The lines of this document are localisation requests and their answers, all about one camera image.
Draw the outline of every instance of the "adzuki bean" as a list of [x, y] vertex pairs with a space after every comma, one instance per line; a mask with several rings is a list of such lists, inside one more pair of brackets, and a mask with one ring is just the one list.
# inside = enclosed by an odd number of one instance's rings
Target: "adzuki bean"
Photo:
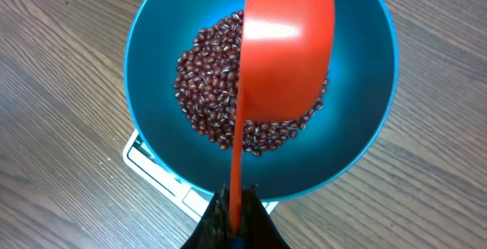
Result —
[[[240, 67], [240, 42], [244, 11], [222, 18], [209, 28], [202, 28], [193, 39], [193, 48], [177, 60], [178, 72], [173, 88], [181, 111], [199, 135], [227, 150], [234, 143], [235, 106]], [[243, 128], [243, 150], [259, 157], [275, 151], [288, 139], [298, 136], [316, 110], [323, 108], [328, 78], [325, 78], [317, 100], [307, 113], [285, 122], [246, 121]]]

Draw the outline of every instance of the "bowl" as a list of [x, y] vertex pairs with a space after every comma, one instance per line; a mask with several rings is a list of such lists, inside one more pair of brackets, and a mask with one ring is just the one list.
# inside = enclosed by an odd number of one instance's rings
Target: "bowl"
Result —
[[[231, 151], [190, 127], [174, 98], [177, 59], [245, 0], [144, 0], [129, 32], [126, 97], [135, 127], [157, 163], [206, 193], [229, 184]], [[383, 0], [335, 0], [336, 30], [324, 108], [298, 137], [262, 157], [244, 153], [242, 181], [262, 200], [309, 193], [350, 168], [371, 146], [389, 113], [399, 53]]]

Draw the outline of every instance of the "red scoop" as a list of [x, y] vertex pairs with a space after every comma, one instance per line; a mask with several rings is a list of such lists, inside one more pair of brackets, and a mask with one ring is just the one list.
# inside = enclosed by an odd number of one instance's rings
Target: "red scoop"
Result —
[[316, 100], [328, 71], [335, 27], [333, 0], [246, 0], [229, 221], [241, 220], [245, 120], [294, 120]]

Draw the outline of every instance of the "plastic spoon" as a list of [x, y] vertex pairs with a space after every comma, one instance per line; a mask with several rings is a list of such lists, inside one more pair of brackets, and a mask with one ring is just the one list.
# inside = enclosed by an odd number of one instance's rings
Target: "plastic spoon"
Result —
[[334, 27], [333, 0], [246, 0], [231, 162], [233, 235], [241, 221], [244, 121], [294, 120], [306, 113], [328, 71]]

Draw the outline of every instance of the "kitchen scale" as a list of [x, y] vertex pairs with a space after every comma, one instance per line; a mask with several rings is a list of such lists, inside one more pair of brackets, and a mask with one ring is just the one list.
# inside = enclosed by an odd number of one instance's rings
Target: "kitchen scale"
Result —
[[[144, 180], [159, 190], [196, 222], [199, 222], [213, 195], [201, 192], [156, 164], [154, 155], [135, 130], [123, 148], [124, 162]], [[268, 214], [278, 202], [263, 203]]]

